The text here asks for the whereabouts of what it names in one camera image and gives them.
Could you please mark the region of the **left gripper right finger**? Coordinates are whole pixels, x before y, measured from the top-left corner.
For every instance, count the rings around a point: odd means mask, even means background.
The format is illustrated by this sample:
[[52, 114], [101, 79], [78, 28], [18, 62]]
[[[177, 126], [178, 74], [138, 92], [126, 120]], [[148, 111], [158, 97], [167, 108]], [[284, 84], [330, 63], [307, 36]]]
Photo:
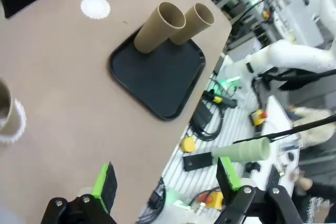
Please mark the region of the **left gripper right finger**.
[[256, 217], [261, 223], [302, 223], [283, 186], [263, 191], [258, 187], [242, 185], [227, 157], [218, 159], [216, 178], [225, 202], [216, 223], [243, 223], [247, 217]]

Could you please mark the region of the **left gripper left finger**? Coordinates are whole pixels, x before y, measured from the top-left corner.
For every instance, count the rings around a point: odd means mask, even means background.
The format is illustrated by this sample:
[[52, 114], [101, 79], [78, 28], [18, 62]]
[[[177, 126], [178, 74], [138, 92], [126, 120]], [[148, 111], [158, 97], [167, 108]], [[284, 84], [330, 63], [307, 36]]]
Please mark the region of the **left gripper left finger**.
[[41, 223], [116, 223], [110, 212], [117, 187], [112, 163], [104, 164], [91, 193], [78, 196], [72, 201], [60, 197], [51, 199]]

